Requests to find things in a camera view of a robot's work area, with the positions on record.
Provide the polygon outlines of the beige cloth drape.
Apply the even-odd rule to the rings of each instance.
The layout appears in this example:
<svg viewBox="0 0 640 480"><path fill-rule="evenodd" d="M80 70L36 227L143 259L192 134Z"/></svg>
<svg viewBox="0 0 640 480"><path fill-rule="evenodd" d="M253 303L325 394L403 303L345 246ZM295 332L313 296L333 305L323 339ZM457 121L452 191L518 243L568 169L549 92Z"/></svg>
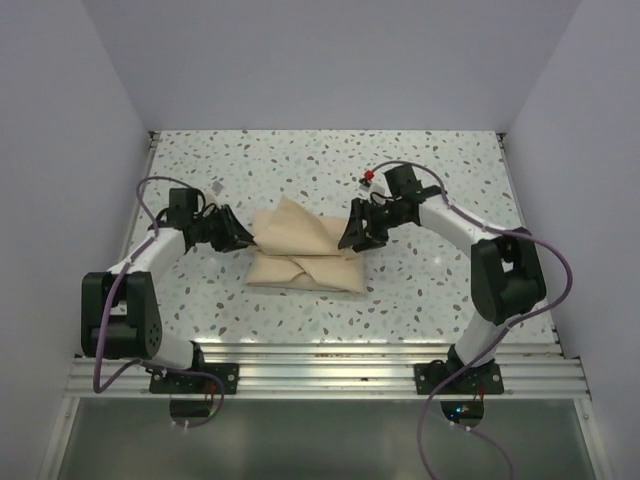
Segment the beige cloth drape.
<svg viewBox="0 0 640 480"><path fill-rule="evenodd" d="M363 294L363 257L338 247L347 220L316 215L283 196L254 214L255 246L246 282L252 286Z"/></svg>

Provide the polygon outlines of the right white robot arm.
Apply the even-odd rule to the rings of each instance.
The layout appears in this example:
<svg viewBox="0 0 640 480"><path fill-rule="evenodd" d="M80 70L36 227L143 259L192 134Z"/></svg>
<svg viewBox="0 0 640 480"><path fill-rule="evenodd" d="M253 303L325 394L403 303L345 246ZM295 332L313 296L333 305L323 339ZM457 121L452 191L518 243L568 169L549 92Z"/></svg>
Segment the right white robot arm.
<svg viewBox="0 0 640 480"><path fill-rule="evenodd" d="M446 360L431 363L424 374L436 382L446 379L451 389L464 393L494 365L509 321L531 312L545 299L546 284L528 230L507 230L456 206L441 179L425 186L415 169L409 163L386 171L385 193L375 190L374 171L364 173L360 184L368 195L351 201L339 246L355 252L379 249L387 244L390 230L414 224L438 234L467 256L474 313Z"/></svg>

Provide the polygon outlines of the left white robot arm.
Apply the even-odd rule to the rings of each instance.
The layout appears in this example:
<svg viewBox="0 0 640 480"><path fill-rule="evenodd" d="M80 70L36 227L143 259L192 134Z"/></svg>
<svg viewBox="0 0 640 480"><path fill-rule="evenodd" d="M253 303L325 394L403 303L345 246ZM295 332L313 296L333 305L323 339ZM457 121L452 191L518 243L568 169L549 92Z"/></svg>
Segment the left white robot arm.
<svg viewBox="0 0 640 480"><path fill-rule="evenodd" d="M230 206L207 203L204 193L193 187L172 188L168 205L151 216L141 244L108 270L84 276L81 346L84 355L95 360L96 381L105 360L125 359L129 366L173 370L173 381L185 392L205 386L208 369L201 363L200 348L163 330L155 288L200 244L229 253L252 246L254 239Z"/></svg>

